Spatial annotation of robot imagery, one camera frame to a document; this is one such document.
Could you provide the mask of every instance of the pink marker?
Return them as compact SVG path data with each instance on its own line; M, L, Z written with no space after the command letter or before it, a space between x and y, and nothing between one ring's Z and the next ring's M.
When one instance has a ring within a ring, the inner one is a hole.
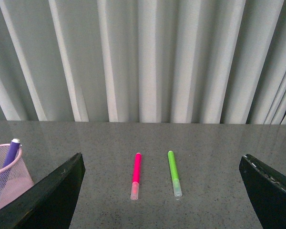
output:
M132 184L132 193L130 195L131 200L137 200L139 197L141 159L142 159L142 155L140 153L137 153L134 159L133 184Z

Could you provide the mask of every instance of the speckled countertop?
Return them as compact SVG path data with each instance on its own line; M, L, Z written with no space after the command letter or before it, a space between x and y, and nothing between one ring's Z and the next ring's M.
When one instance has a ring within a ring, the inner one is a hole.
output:
M86 173L71 229L260 229L238 171L241 156L252 154L286 175L286 125L0 121L0 144L14 137L34 182L83 154ZM140 193L131 201L137 152L143 156Z

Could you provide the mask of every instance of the marker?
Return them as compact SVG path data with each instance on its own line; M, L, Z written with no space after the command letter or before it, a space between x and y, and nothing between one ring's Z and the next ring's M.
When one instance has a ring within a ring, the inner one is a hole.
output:
M139 198L141 159L142 155L140 153L137 153L135 155L134 166L133 166L133 184L132 184L132 192L130 194L131 200L137 200Z
M10 163L12 163L15 160L19 146L20 146L20 140L17 138L14 138L10 143L9 151L5 156L5 160L4 160L2 168L8 166ZM4 189L6 182L9 178L9 174L10 174L10 169L0 174L0 195L1 195L1 191Z
M170 169L171 169L174 194L175 194L175 197L180 197L182 196L182 192L181 192L174 152L168 151L167 156L168 156L168 162L170 164Z

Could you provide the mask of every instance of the green marker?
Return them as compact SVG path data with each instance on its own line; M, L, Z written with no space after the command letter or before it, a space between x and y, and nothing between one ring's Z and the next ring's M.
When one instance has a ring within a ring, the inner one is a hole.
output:
M182 196L182 192L181 192L174 152L168 151L167 155L168 155L168 162L170 163L174 194L175 194L175 197L180 197Z

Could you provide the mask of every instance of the pen holder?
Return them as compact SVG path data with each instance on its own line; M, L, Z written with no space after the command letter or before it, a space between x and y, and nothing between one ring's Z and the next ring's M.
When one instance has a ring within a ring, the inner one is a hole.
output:
M0 209L34 185L21 158L21 148L17 151L14 161L2 168L9 147L9 144L0 145Z

